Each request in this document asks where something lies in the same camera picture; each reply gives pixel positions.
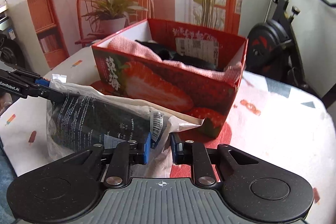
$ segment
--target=orange cabinet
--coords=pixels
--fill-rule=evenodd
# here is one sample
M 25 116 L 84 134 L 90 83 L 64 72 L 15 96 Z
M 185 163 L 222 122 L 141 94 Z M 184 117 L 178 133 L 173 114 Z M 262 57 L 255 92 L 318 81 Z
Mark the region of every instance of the orange cabinet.
M 53 0 L 27 0 L 31 19 L 51 69 L 69 57 Z

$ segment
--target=red box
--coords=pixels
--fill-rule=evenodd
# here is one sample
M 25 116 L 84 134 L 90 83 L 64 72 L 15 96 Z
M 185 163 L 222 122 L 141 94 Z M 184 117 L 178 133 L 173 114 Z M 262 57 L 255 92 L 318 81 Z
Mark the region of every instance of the red box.
M 235 70 L 237 77 L 234 82 L 212 79 L 204 76 L 209 71 L 201 70 L 199 74 L 109 48 L 110 43 L 120 39 L 119 36 L 132 41 L 154 40 L 178 53 L 197 55 L 214 63 L 221 71 L 227 66 L 232 69 L 236 64 L 240 69 Z M 158 19 L 141 21 L 92 46 L 103 93 L 142 99 L 203 118 L 205 121 L 199 130 L 212 138 L 217 137 L 224 126 L 235 99 L 245 65 L 246 49 L 247 40 L 243 37 Z

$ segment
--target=metal screw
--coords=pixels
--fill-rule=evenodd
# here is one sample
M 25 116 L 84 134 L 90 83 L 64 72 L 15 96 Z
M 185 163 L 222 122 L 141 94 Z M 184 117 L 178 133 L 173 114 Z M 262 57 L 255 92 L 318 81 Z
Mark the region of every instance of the metal screw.
M 123 182 L 123 179 L 120 177 L 108 177 L 106 183 L 109 185 L 119 185 Z
M 203 185 L 211 185 L 215 183 L 215 179 L 212 177 L 200 177 L 198 179 L 198 182 Z

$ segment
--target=white flower pot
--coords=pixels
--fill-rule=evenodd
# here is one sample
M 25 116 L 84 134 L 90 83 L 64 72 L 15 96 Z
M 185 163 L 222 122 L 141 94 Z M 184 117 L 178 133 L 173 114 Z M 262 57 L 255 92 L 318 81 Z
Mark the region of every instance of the white flower pot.
M 126 18 L 117 18 L 111 20 L 101 20 L 100 29 L 102 29 L 107 34 L 113 34 L 125 27 Z

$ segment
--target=pink towel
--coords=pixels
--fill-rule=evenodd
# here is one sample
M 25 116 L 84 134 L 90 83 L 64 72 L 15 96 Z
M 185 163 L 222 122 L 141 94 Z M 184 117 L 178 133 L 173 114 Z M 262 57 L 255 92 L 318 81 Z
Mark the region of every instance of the pink towel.
M 181 68 L 183 70 L 191 71 L 193 73 L 203 75 L 211 79 L 215 79 L 218 81 L 228 83 L 231 86 L 235 86 L 235 83 L 238 81 L 239 77 L 243 73 L 241 62 L 238 62 L 234 66 L 228 66 L 224 69 L 223 72 L 219 72 L 219 71 L 199 69 L 193 66 L 184 65 L 182 62 L 179 62 L 179 61 L 162 60 L 150 48 L 144 45 L 141 45 L 140 43 L 136 41 L 127 39 L 123 37 L 122 35 L 117 35 L 113 37 L 111 41 L 109 42 L 108 48 L 118 51 L 118 52 L 123 52 L 126 54 L 142 57 L 142 58 L 156 61 L 159 63 L 165 63 L 167 65 Z

